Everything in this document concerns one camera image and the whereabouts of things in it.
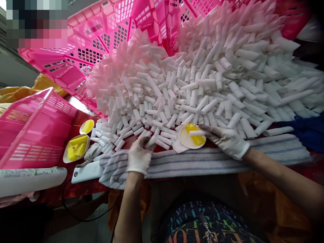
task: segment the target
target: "striped towel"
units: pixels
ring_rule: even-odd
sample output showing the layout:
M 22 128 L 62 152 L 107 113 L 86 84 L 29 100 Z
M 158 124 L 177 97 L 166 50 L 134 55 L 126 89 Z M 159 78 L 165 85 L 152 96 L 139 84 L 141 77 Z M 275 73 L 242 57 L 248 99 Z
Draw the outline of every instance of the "striped towel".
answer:
M 291 134 L 249 140 L 258 149 L 284 165 L 294 165 L 312 160 L 298 138 Z M 105 168 L 99 182 L 114 189 L 124 189 L 127 178 L 128 150 L 120 150 L 100 160 Z M 241 161 L 232 159 L 219 148 L 200 148 L 181 154 L 174 150 L 154 153 L 145 179 L 183 176 L 230 174 L 248 171 Z

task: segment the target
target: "pink plastic basket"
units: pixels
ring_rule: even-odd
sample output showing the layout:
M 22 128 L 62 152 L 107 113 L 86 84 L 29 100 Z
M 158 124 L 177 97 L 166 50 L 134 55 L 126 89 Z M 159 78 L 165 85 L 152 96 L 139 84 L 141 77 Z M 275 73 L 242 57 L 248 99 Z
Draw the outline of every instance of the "pink plastic basket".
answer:
M 179 23 L 190 16 L 205 16 L 223 0 L 101 0 L 68 19 L 66 49 L 19 49 L 21 57 L 52 79 L 85 106 L 96 110 L 87 98 L 85 77 L 104 54 L 129 40 L 135 28 L 147 30 L 151 41 L 163 45 L 169 55 Z M 248 0 L 234 0 L 234 8 Z M 287 16 L 284 37 L 294 39 L 310 18 L 304 3 L 278 0 L 276 12 Z
M 0 117 L 0 169 L 57 165 L 76 113 L 52 87 L 14 102 Z

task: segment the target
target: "small white dish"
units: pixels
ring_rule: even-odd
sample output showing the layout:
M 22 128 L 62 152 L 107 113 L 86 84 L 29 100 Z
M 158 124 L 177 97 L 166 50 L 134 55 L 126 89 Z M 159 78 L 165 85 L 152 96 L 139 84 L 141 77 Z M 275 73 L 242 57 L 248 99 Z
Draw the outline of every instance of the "small white dish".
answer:
M 63 162 L 64 162 L 64 163 L 68 164 L 68 163 L 71 163 L 71 162 L 77 161 L 77 160 L 79 160 L 79 159 L 82 159 L 82 158 L 85 156 L 85 154 L 88 152 L 88 150 L 89 150 L 89 146 L 90 146 L 90 138 L 89 138 L 88 135 L 86 135 L 86 134 L 81 134 L 81 135 L 78 135 L 78 136 L 72 138 L 71 140 L 76 139 L 76 138 L 79 138 L 79 137 L 83 137 L 83 136 L 87 136 L 87 144 L 86 144 L 85 151 L 84 151 L 83 155 L 78 156 L 78 158 L 77 158 L 76 160 L 73 160 L 73 161 L 70 160 L 70 159 L 68 158 L 68 156 L 67 156 L 67 155 L 68 155 L 68 151 L 67 151 L 67 150 L 68 150 L 68 145 L 69 145 L 69 144 L 67 144 L 67 146 L 65 147 L 64 154 L 63 154 Z
M 193 142 L 191 136 L 189 135 L 189 133 L 187 132 L 186 128 L 183 127 L 180 129 L 180 132 L 179 132 L 179 139 L 180 139 L 180 142 L 190 148 L 190 149 L 199 149 L 201 148 L 202 146 L 204 146 L 204 144 L 206 143 L 206 137 L 205 136 L 202 136 L 205 140 L 205 142 L 199 146 L 195 145 L 195 143 Z
M 80 127 L 80 134 L 88 134 L 88 133 L 90 133 L 91 131 L 92 131 L 92 129 L 95 127 L 95 122 L 94 122 L 94 120 L 90 120 L 90 121 L 92 121 L 92 128 L 91 128 L 91 130 L 88 132 L 88 133 L 84 133 L 84 132 L 82 132 L 82 129 L 83 129 L 83 127 L 84 127 L 84 125 L 85 125 L 85 123 L 87 122 L 87 121 L 85 121 L 83 124 L 82 124 L 82 126 Z

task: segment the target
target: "hand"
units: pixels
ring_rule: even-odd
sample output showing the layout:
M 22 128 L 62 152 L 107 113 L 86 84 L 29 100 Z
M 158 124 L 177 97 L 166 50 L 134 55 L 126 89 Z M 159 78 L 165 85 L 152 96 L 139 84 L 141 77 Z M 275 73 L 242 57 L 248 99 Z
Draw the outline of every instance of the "hand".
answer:
M 145 142 L 149 141 L 150 137 L 143 137 L 136 140 L 128 152 L 128 169 L 127 172 L 135 171 L 143 175 L 147 175 L 151 157 L 156 144 L 151 145 L 147 149 L 143 148 Z
M 249 149 L 250 144 L 244 141 L 233 129 L 199 125 L 206 131 L 206 137 L 216 144 L 225 154 L 233 159 L 242 160 L 243 155 Z

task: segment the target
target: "wrist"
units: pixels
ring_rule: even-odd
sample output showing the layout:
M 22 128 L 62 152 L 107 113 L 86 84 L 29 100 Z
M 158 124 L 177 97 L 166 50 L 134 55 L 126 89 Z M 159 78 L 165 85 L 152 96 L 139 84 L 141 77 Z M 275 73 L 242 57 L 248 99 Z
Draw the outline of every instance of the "wrist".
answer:
M 262 155 L 263 153 L 261 151 L 250 147 L 243 155 L 242 159 L 245 162 L 253 163 L 254 161 L 261 161 Z
M 128 172 L 126 185 L 130 186 L 132 189 L 139 189 L 142 185 L 144 175 L 139 172 L 130 171 Z

